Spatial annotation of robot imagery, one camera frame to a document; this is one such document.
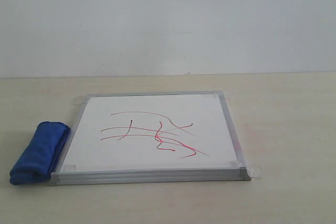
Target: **rolled towel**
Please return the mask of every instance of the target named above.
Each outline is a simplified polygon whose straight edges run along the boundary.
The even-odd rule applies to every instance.
[[[70,128],[60,122],[40,123],[30,144],[10,171],[9,182],[21,185],[50,179],[69,132]]]

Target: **whiteboard frame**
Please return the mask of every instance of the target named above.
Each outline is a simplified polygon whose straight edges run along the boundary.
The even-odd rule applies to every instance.
[[[128,171],[107,171],[107,172],[64,172],[60,170],[67,156],[68,150],[74,138],[75,132],[82,118],[87,103],[91,98],[96,97],[130,97],[130,96],[146,96],[146,95],[184,95],[184,94],[213,94],[217,95],[224,117],[231,136],[233,147],[239,163],[238,168],[226,169],[151,169],[151,170],[128,170]],[[151,174],[156,174],[156,178],[152,178]],[[60,175],[63,177],[63,182],[60,181]],[[54,172],[51,173],[49,185],[71,185],[71,184],[105,184],[105,183],[141,183],[141,182],[175,182],[175,181],[205,181],[205,180],[251,180],[247,173],[246,161],[243,155],[243,150],[238,140],[233,120],[230,115],[223,91],[178,91],[178,92],[144,92],[144,93],[116,93],[116,94],[89,94],[84,97],[81,104],[78,116],[71,128],[68,141],[65,143],[61,152],[58,164]]]

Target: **beige table surface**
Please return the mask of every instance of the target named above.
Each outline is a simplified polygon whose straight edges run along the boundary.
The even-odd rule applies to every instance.
[[[12,186],[41,121],[88,93],[223,90],[251,182]],[[0,79],[0,223],[336,223],[336,73]]]

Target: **white wall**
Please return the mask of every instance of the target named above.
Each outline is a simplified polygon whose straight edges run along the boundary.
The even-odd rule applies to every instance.
[[[0,0],[0,77],[336,70],[336,0]]]

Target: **drawing on whiteboard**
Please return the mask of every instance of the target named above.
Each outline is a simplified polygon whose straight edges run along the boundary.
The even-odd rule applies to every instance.
[[[127,129],[127,131],[123,135],[112,135],[112,136],[104,137],[104,138],[101,139],[101,141],[109,139],[109,138],[118,138],[118,139],[116,139],[116,141],[119,141],[119,140],[122,140],[123,138],[126,138],[126,137],[146,136],[146,137],[150,137],[151,139],[153,139],[156,142],[158,142],[158,145],[156,146],[156,148],[158,150],[175,152],[176,149],[173,149],[173,148],[163,148],[163,146],[162,146],[163,144],[171,144],[171,145],[180,146],[180,147],[183,147],[183,148],[186,148],[186,149],[192,151],[192,154],[186,155],[186,156],[183,156],[183,157],[180,157],[180,158],[192,157],[192,156],[195,156],[197,153],[201,153],[201,154],[204,154],[206,156],[209,156],[208,154],[206,154],[204,152],[201,152],[201,151],[199,151],[199,150],[197,150],[195,148],[192,148],[192,147],[184,144],[183,142],[177,140],[176,137],[178,137],[179,135],[171,132],[171,131],[180,130],[180,131],[186,132],[186,133],[188,133],[190,135],[194,135],[193,133],[191,133],[191,132],[189,132],[189,131],[186,130],[186,128],[189,128],[189,127],[193,126],[193,124],[190,124],[190,125],[187,125],[187,126],[178,127],[176,124],[173,123],[173,121],[170,118],[168,118],[165,115],[158,114],[158,113],[153,113],[153,112],[144,112],[144,111],[118,112],[118,113],[111,114],[111,116],[118,115],[118,114],[124,114],[124,113],[144,113],[144,114],[158,115],[158,116],[161,116],[161,117],[167,119],[169,121],[169,123],[172,126],[174,126],[174,128],[166,130],[166,131],[162,130],[163,126],[164,126],[162,121],[158,121],[158,128],[157,129],[146,129],[146,128],[143,128],[143,127],[134,127],[133,126],[133,120],[130,120],[129,126],[118,126],[118,127],[110,127],[110,128],[102,129],[101,132],[108,131],[108,130],[113,130],[113,129]],[[149,134],[149,133],[148,134],[130,134],[130,132],[131,132],[132,129],[141,130],[141,131],[155,132],[155,135],[154,134]]]

